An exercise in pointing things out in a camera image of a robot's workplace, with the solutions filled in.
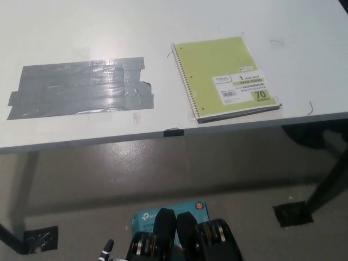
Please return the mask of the white and black left hand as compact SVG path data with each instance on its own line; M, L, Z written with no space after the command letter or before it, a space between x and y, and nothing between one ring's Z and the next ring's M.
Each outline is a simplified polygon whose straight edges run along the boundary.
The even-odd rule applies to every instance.
M113 247L114 247L114 241L113 239L109 239L99 256L98 261L126 261L125 259L122 259L122 258L110 257Z

